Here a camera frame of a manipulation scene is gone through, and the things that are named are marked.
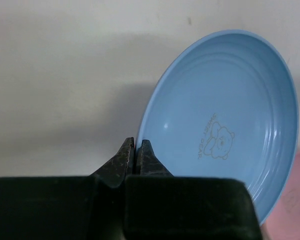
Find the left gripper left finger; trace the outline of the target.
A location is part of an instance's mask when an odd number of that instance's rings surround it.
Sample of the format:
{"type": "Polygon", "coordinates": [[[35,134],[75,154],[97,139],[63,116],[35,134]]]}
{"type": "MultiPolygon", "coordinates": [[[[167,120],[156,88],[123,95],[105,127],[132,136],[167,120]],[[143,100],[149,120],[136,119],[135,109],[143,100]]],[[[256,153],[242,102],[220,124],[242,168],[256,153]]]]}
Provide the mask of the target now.
{"type": "Polygon", "coordinates": [[[91,175],[97,177],[109,188],[119,188],[126,175],[133,173],[135,143],[133,137],[124,140],[118,152],[91,175]]]}

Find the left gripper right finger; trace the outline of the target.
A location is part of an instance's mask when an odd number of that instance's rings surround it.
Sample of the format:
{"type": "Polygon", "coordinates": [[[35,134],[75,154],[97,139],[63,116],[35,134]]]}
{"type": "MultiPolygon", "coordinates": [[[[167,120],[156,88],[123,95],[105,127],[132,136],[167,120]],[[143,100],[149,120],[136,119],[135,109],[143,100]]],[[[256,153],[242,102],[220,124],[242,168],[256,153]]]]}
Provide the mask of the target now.
{"type": "Polygon", "coordinates": [[[151,142],[142,140],[137,150],[135,173],[141,176],[173,176],[171,172],[156,157],[151,142]]]}

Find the blue plastic plate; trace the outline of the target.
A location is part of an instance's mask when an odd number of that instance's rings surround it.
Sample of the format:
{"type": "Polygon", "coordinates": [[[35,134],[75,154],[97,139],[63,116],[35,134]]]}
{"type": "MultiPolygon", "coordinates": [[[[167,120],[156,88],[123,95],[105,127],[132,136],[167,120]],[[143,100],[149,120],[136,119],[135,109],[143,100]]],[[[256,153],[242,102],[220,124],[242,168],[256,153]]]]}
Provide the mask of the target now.
{"type": "Polygon", "coordinates": [[[177,177],[245,183],[264,223],[289,178],[299,109],[280,53],[240,29],[209,34],[183,51],[159,79],[135,146],[151,143],[177,177]]]}

